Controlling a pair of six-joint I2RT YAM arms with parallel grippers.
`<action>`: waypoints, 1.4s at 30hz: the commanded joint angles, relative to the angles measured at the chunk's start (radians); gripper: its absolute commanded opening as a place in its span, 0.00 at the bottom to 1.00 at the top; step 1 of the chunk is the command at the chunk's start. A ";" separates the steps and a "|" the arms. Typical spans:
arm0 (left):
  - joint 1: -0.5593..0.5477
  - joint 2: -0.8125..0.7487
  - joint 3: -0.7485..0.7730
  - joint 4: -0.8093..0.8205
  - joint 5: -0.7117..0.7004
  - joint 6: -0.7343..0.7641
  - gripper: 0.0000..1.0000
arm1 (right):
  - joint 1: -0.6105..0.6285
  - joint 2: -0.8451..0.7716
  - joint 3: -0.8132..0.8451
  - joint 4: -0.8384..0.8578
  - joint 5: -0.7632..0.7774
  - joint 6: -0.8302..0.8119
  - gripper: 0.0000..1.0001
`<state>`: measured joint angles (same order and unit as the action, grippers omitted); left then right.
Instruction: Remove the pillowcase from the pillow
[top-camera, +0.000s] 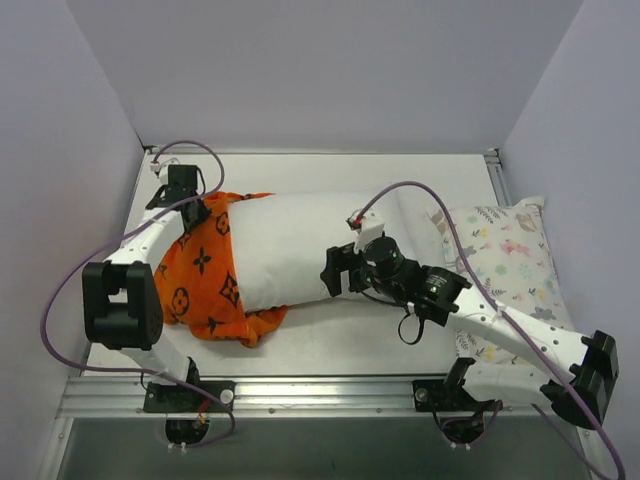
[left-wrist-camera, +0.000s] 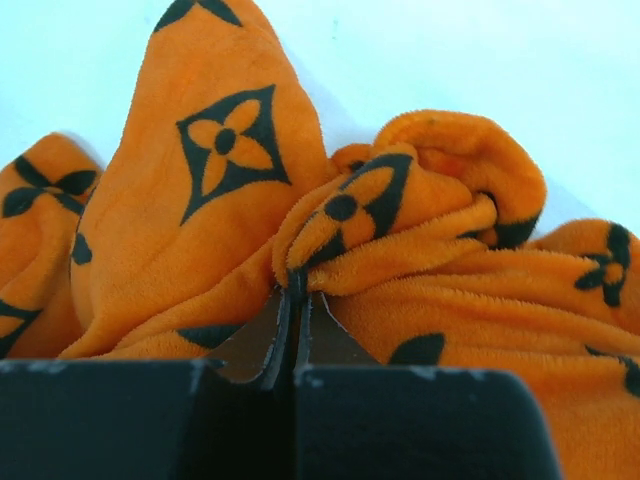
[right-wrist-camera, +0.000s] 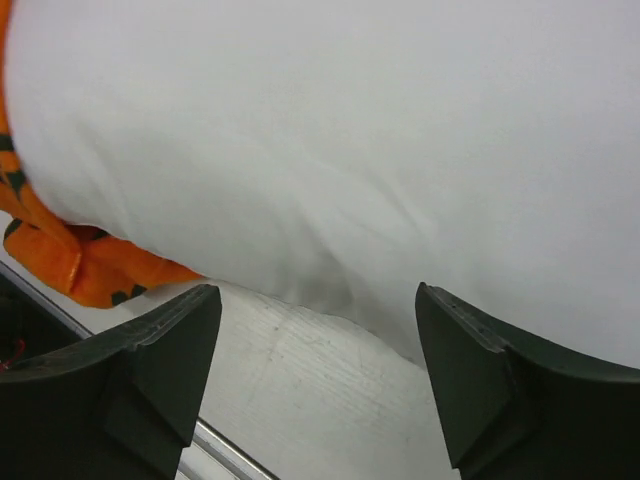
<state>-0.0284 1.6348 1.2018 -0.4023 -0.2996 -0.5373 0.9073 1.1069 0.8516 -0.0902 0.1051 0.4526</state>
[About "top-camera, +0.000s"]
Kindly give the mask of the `orange black patterned pillowcase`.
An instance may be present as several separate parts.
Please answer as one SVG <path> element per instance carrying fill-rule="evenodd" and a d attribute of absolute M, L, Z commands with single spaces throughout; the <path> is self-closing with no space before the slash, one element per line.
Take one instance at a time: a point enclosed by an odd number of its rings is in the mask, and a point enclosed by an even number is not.
<path fill-rule="evenodd" d="M 200 340 L 258 345 L 277 330 L 286 306 L 248 313 L 244 309 L 233 262 L 230 206 L 253 194 L 218 192 L 204 199 L 208 217 L 173 243 L 154 274 L 168 325 L 184 325 Z"/>

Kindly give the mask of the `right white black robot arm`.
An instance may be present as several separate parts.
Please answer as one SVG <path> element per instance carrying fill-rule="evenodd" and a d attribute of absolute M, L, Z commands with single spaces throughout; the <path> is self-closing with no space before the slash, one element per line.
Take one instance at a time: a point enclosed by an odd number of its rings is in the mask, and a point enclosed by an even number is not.
<path fill-rule="evenodd" d="M 561 329 L 509 307 L 444 267 L 406 258 L 388 236 L 362 249 L 329 248 L 320 278 L 333 297 L 373 289 L 420 323 L 472 333 L 523 359 L 520 367 L 492 368 L 469 357 L 457 361 L 443 385 L 450 406 L 544 402 L 574 426 L 594 430 L 603 424 L 619 375 L 611 335 Z"/>

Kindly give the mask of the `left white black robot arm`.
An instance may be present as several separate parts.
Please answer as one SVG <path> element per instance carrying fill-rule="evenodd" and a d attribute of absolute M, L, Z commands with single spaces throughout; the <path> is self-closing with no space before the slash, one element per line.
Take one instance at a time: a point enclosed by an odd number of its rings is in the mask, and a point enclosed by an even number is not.
<path fill-rule="evenodd" d="M 87 339 L 160 375 L 166 398 L 180 411 L 202 399 L 195 363 L 162 333 L 163 310 L 154 273 L 180 237 L 209 216 L 198 197 L 202 172 L 195 165 L 173 163 L 159 170 L 160 187 L 143 211 L 132 236 L 102 262 L 82 271 Z"/>

